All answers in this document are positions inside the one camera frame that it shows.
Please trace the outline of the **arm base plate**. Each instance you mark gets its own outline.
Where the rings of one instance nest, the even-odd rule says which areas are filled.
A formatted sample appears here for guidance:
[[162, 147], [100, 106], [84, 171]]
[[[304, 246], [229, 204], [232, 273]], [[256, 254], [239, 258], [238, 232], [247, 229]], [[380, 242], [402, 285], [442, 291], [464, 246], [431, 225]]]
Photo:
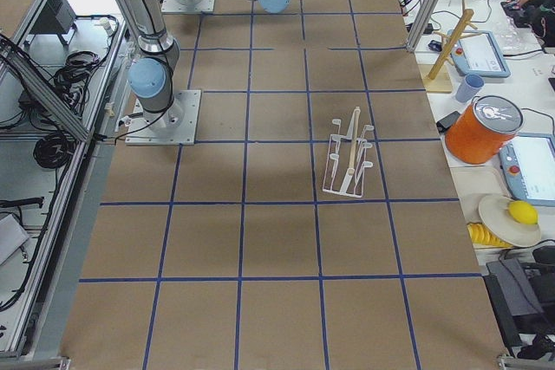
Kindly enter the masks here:
[[161, 11], [166, 15], [212, 14], [215, 0], [163, 0]]
[[174, 90], [173, 104], [164, 115], [151, 124], [157, 115], [144, 113], [139, 99], [134, 111], [142, 116], [129, 122], [130, 134], [124, 137], [130, 146], [193, 145], [198, 125], [200, 90]]

